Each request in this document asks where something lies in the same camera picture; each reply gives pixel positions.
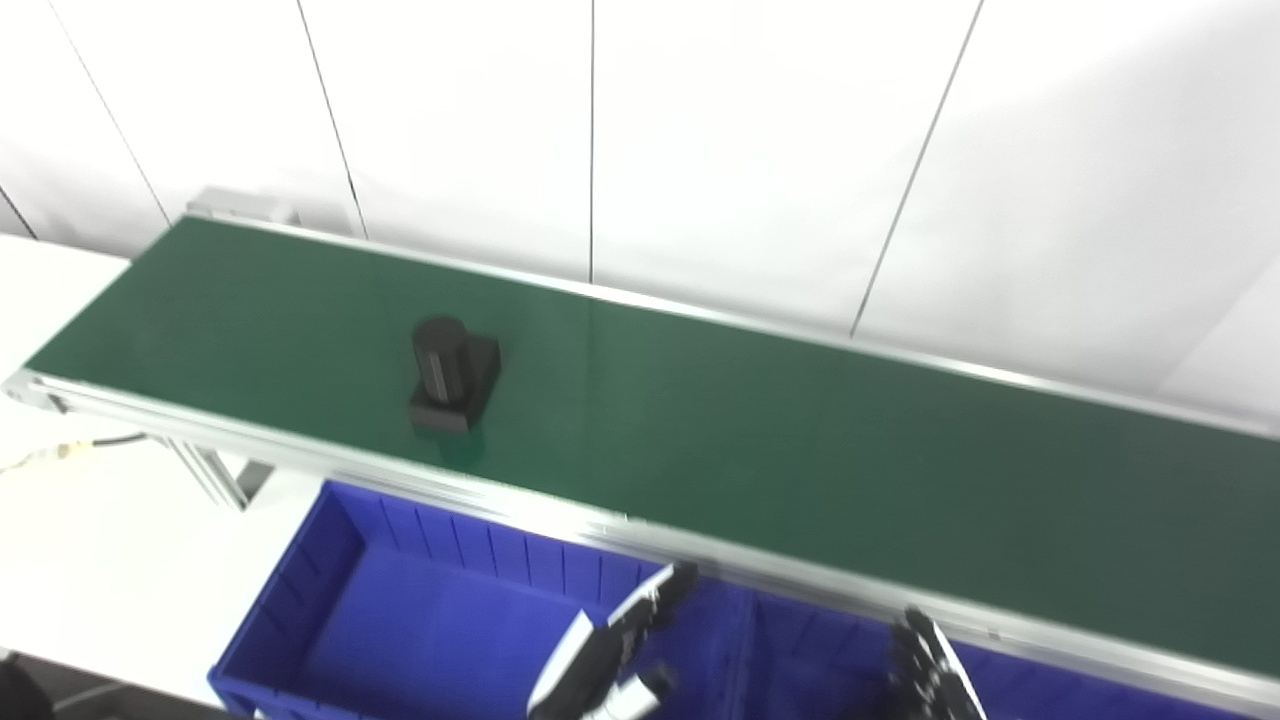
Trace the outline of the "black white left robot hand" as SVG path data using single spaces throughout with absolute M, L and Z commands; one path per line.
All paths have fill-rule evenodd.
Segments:
M 700 578 L 695 562 L 671 562 L 634 588 L 596 624 L 579 611 L 544 662 L 526 703 L 527 719 L 645 719 L 677 688 L 678 674 L 658 662 L 623 670 L 653 630 L 669 624 Z

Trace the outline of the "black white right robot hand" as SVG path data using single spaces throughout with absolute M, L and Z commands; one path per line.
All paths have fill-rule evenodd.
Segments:
M 890 719 L 987 719 L 957 651 L 933 618 L 905 607 L 891 626 Z

